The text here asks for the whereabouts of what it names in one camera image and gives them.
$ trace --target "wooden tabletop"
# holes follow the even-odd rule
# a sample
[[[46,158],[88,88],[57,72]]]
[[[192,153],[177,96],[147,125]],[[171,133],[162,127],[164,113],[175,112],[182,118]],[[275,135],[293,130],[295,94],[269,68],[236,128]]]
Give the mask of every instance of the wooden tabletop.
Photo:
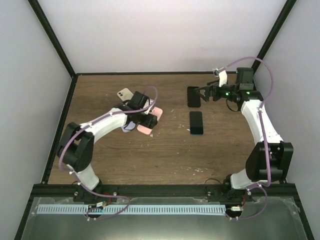
[[[229,81],[235,75],[229,75]],[[205,86],[212,74],[84,75],[79,76],[66,124],[93,120],[121,102],[117,92],[128,88],[143,92],[155,86],[156,106],[163,115],[152,135],[116,129],[95,145],[92,167],[104,184],[203,184],[208,178],[223,180],[245,168],[254,140],[244,116],[232,112],[226,101],[201,101],[187,106],[187,87]],[[147,92],[151,98],[152,90]],[[204,134],[190,135],[189,112],[201,111]],[[75,179],[58,168],[56,158],[50,184],[70,184]]]

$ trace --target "black metal frame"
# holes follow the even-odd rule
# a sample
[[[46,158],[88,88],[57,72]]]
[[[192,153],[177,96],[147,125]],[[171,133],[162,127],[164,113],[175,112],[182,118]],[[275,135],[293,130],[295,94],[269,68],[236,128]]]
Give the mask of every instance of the black metal frame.
[[[297,0],[287,0],[283,6],[277,20],[275,21],[269,35],[267,36],[259,54],[258,58],[263,59],[269,50],[272,42],[276,38],[279,30],[281,29],[283,23],[285,22],[287,16],[289,15],[291,9]],[[34,10],[36,16],[38,17],[41,25],[43,26],[46,34],[48,35],[52,45],[56,49],[57,54],[61,58],[65,68],[70,74],[72,81],[70,83],[69,91],[63,106],[62,114],[59,120],[59,124],[54,136],[53,144],[50,150],[50,154],[47,160],[47,164],[42,177],[42,183],[35,184],[30,194],[30,198],[26,205],[24,214],[22,216],[19,228],[17,230],[15,239],[21,239],[26,222],[32,207],[34,198],[39,197],[71,197],[77,201],[75,192],[81,192],[82,188],[78,185],[72,184],[48,184],[52,166],[56,156],[56,150],[62,135],[63,127],[66,121],[66,117],[69,111],[70,103],[74,94],[78,76],[81,75],[154,75],[154,74],[211,74],[211,72],[109,72],[109,73],[78,73],[76,74],[73,70],[57,36],[55,35],[45,13],[43,12],[38,0],[28,0],[32,9]],[[254,72],[257,71],[260,62],[255,61],[252,65]],[[225,205],[232,205],[239,201],[227,200],[226,198],[221,198],[221,185],[102,185],[103,189],[109,192],[116,191],[119,195],[124,195],[128,197],[205,197],[209,202],[221,202]],[[300,208],[300,218],[303,223],[304,230],[308,239],[313,240],[313,234],[311,232],[306,214],[304,212],[303,206],[301,204],[296,186],[291,183],[272,184],[270,187],[266,188],[269,196],[274,197],[293,197],[295,204]],[[253,190],[252,196],[262,196],[263,193],[259,190]]]

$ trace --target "white wall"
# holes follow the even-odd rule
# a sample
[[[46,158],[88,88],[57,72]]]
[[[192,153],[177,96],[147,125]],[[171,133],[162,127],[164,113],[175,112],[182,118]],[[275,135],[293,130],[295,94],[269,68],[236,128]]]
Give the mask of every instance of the white wall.
[[[0,1],[1,239],[41,181],[71,78],[26,0]]]
[[[39,2],[76,73],[92,73],[211,71],[256,56],[285,0]]]
[[[320,2],[297,1],[265,60],[275,88],[266,104],[275,128],[294,153],[287,180],[295,183],[315,239],[320,239]],[[257,71],[257,88],[269,91],[270,77]]]

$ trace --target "wood grain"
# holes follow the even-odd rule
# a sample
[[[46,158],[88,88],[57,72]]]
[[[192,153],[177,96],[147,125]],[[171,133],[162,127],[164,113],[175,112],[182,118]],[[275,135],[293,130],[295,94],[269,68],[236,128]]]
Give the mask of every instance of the wood grain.
[[[187,106],[187,87],[205,86],[211,74],[186,75],[91,75],[79,76],[66,123],[85,123],[120,103],[123,88],[143,92],[156,86],[156,106],[163,115],[153,137],[137,130],[116,129],[94,145],[92,167],[105,184],[203,184],[208,178],[223,180],[245,167],[254,147],[246,119],[232,112],[221,99]],[[152,90],[147,93],[154,97]],[[201,111],[204,135],[188,131],[189,112]],[[61,172],[56,158],[50,184],[69,184],[74,178]]]

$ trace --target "wooden table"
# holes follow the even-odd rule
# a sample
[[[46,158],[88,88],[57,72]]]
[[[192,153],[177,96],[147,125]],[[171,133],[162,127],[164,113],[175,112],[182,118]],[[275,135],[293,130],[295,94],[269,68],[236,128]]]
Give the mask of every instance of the wooden table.
[[[229,76],[232,82],[235,75]],[[187,106],[187,87],[205,86],[212,74],[172,75],[83,75],[79,76],[66,124],[88,122],[120,103],[123,88],[143,92],[156,86],[156,106],[163,115],[152,135],[137,130],[116,129],[94,145],[92,167],[104,184],[203,184],[208,178],[223,180],[237,173],[254,147],[246,119],[232,112],[226,101],[201,101],[200,108]],[[154,93],[147,93],[151,98]],[[203,114],[204,135],[192,136],[189,112]],[[58,168],[58,158],[50,184],[70,184],[75,179]]]

